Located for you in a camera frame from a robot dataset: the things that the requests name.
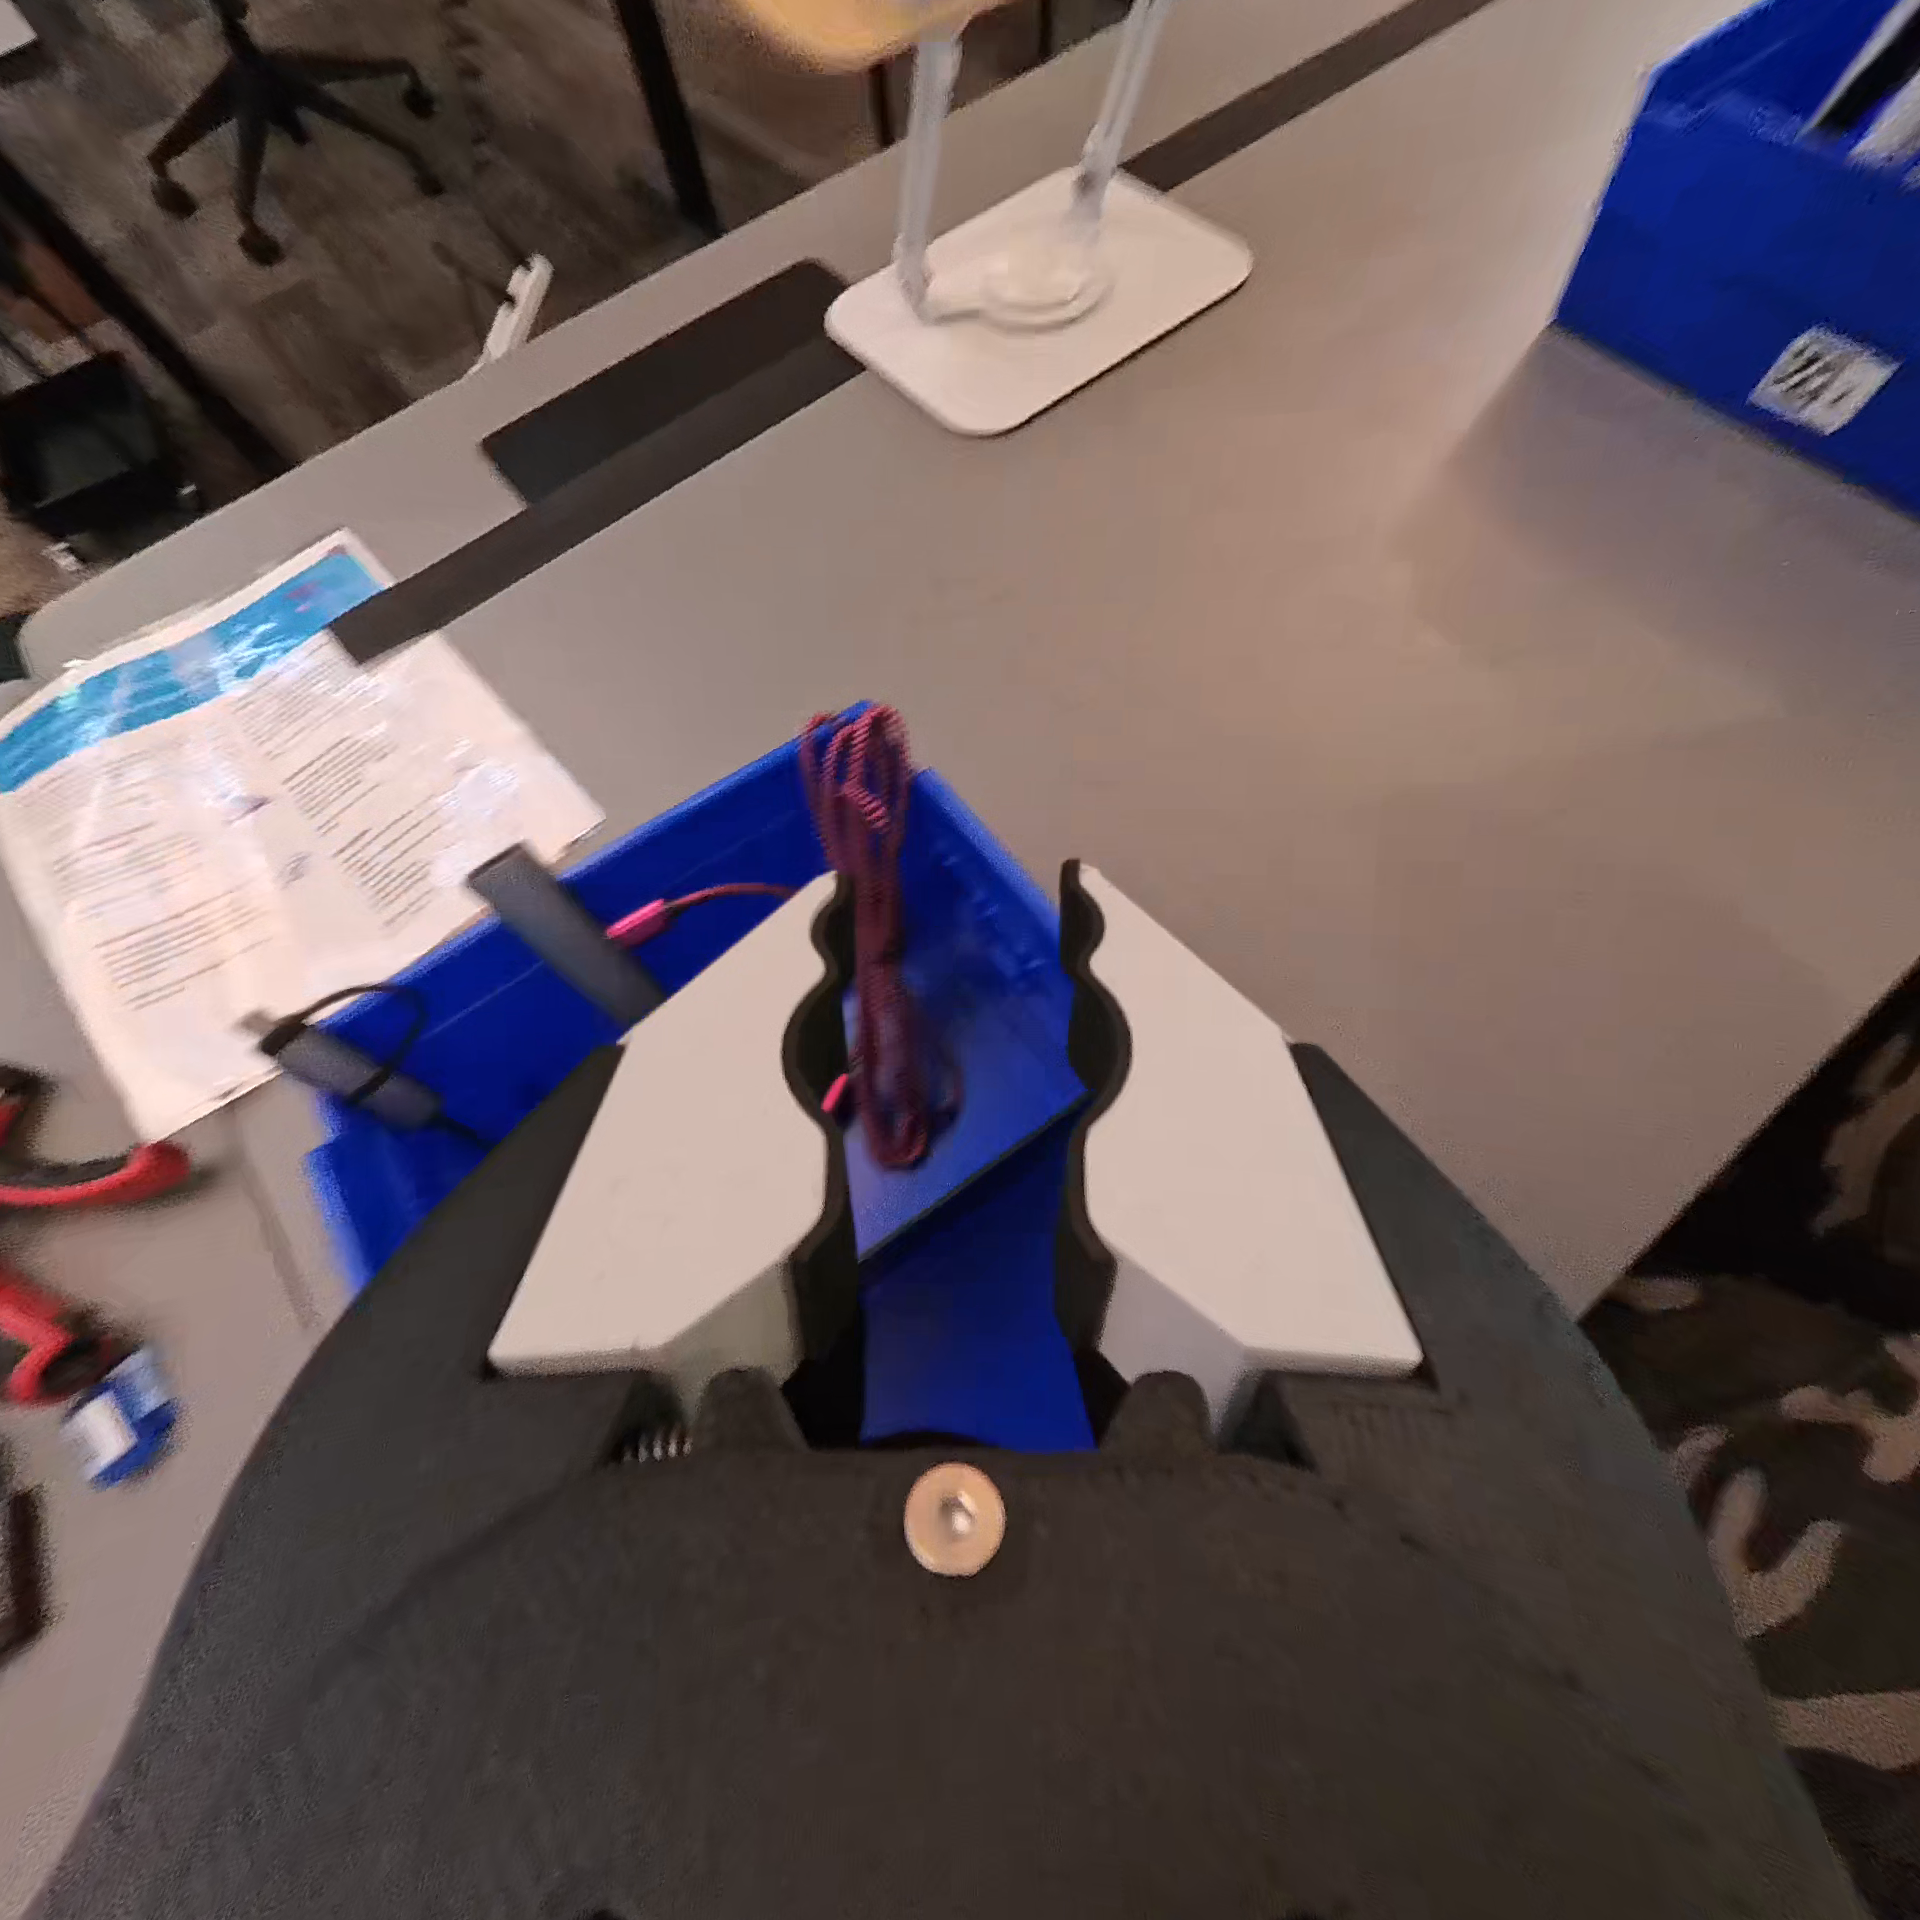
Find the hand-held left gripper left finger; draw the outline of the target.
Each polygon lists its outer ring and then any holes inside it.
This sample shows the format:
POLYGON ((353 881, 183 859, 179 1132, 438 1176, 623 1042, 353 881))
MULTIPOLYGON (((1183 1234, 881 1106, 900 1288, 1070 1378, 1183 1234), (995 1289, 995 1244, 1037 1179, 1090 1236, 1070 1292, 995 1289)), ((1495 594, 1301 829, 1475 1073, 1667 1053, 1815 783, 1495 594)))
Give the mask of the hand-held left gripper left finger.
POLYGON ((799 888, 623 1037, 486 1360, 790 1378, 858 1327, 844 1122, 852 899, 799 888))

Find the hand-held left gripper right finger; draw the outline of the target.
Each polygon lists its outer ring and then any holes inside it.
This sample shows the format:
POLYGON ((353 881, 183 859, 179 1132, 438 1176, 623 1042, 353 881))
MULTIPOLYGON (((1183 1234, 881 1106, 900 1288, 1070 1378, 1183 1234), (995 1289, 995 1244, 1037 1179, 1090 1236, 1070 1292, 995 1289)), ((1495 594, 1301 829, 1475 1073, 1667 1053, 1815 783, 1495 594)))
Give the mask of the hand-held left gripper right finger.
POLYGON ((1105 872, 1060 874, 1067 1065, 1058 1327, 1124 1386, 1234 1425, 1265 1377, 1409 1381, 1423 1345, 1285 1029, 1105 872))

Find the grey usb hub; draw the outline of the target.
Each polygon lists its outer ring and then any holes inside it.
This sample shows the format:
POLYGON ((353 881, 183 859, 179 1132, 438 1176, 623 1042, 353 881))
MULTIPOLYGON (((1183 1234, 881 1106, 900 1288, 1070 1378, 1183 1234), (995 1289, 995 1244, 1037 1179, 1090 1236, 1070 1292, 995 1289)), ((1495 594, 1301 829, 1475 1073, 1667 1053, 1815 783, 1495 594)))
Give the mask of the grey usb hub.
MULTIPOLYGON (((578 899, 529 850, 510 848, 473 869, 467 888, 510 928, 535 957, 582 995, 620 1034, 630 1031, 665 1003, 665 993, 578 899)), ((449 1113, 438 1092, 404 1073, 414 1042, 427 1021, 425 996, 396 978, 332 993, 295 1015, 246 1015, 255 1051, 283 1077, 366 1113, 398 1135, 438 1135, 485 1155, 497 1144, 449 1113), (410 1010, 410 1026, 387 1053, 349 1044, 321 1015, 337 1001, 385 996, 410 1010)))

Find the blue bin with black divider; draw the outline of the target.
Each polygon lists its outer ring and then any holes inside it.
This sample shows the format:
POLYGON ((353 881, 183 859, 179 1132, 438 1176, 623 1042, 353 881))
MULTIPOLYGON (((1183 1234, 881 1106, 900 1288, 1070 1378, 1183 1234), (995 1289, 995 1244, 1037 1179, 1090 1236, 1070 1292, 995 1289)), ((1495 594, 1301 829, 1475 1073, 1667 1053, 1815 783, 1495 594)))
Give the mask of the blue bin with black divider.
MULTIPOLYGON (((823 874, 798 749, 782 745, 563 874, 603 923, 665 899, 693 905, 641 948, 662 993, 686 988, 774 904, 823 874)), ((865 1439, 951 1434, 1070 1451, 1092 1426, 1054 1315, 1065 1145, 1086 1091, 1067 1064, 1071 988, 1054 904, 930 771, 914 777, 902 852, 906 975, 955 1073, 957 1106, 926 1161, 881 1173, 845 1132, 868 1311, 865 1439)), ((438 1095, 498 1144, 614 1040, 613 1024, 511 933, 479 919, 327 1031, 438 1095)))

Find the blue bin with marker label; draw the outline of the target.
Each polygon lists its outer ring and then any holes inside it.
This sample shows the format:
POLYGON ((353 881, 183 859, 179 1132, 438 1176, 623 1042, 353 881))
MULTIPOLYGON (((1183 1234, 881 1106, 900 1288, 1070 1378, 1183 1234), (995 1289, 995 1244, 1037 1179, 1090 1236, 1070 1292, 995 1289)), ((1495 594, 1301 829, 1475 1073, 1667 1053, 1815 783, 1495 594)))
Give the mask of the blue bin with marker label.
POLYGON ((1554 325, 1917 508, 1916 5, 1754 5, 1662 63, 1554 325))

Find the white printed paper sheet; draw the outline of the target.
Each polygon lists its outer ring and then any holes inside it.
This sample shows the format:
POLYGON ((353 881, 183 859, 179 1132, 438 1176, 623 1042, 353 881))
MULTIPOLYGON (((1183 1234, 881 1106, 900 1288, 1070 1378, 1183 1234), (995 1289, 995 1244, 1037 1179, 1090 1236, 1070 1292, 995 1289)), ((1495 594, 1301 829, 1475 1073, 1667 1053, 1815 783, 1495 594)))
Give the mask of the white printed paper sheet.
POLYGON ((5 869, 137 1136, 267 1077, 251 1015, 377 985, 468 927, 468 874, 605 811, 444 639, 357 663, 215 632, 5 721, 5 869))

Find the red and black tool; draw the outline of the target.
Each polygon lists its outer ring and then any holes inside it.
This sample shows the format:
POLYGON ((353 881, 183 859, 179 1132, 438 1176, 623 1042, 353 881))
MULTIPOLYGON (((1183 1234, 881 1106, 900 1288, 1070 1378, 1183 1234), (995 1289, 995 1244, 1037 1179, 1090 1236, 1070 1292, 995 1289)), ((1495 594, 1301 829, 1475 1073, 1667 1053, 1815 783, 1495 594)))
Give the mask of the red and black tool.
POLYGON ((2 1402, 59 1408, 134 1352, 121 1328, 2 1267, 2 1402))
POLYGON ((106 1160, 47 1160, 35 1141, 39 1106, 55 1081, 33 1068, 2 1065, 2 1210, 58 1212, 131 1207, 183 1188, 190 1156, 175 1144, 134 1144, 106 1160))

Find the small blue white box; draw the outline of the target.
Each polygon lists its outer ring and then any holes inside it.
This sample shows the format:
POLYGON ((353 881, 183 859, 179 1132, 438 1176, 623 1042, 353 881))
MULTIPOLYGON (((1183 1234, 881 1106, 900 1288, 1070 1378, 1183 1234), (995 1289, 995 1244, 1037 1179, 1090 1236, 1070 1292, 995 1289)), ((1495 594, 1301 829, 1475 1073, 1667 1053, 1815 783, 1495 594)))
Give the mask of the small blue white box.
POLYGON ((106 1491, 147 1475, 173 1440, 179 1402, 153 1346, 125 1352, 59 1423, 84 1485, 106 1491))

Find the blue and white leaflet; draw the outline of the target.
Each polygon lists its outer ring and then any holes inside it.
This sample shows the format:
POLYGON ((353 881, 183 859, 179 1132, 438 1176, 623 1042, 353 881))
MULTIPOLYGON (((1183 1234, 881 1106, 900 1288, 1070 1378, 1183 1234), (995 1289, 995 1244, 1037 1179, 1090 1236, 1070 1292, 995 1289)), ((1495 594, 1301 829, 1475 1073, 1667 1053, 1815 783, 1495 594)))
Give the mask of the blue and white leaflet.
POLYGON ((243 591, 70 663, 5 719, 2 794, 243 690, 391 586, 372 548, 339 530, 243 591))

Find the white base acrylic leg stand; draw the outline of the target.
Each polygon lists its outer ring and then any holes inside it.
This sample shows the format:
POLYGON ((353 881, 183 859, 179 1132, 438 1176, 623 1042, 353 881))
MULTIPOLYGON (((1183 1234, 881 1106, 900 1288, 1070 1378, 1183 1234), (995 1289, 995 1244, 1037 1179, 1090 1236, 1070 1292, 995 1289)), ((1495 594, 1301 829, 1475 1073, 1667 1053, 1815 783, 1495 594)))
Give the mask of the white base acrylic leg stand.
POLYGON ((743 3, 789 55, 855 71, 909 55, 891 264, 829 338, 963 440, 999 440, 1229 300, 1244 240, 1121 170, 1172 5, 1133 3, 1074 167, 935 233, 963 37, 997 3, 743 3))

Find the black office chair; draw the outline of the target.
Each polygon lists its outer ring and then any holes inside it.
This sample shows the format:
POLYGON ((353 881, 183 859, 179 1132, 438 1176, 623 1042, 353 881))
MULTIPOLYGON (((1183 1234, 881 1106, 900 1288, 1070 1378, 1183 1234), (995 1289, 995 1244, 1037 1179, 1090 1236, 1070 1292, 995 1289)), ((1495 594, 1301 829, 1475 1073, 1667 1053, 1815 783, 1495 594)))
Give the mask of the black office chair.
POLYGON ((307 146, 307 121, 317 116, 396 156, 417 189, 427 200, 446 195, 434 164, 410 138, 391 132, 347 106, 339 88, 375 81, 401 84, 401 108, 414 119, 433 119, 436 97, 418 65, 407 58, 334 55, 317 51, 270 51, 250 29, 250 5, 215 3, 223 44, 223 65, 149 154, 151 200, 173 221, 197 215, 198 201, 173 173, 175 162, 222 128, 236 135, 230 208, 238 221, 236 245, 260 269, 283 261, 283 247, 255 218, 255 200, 270 138, 307 146))

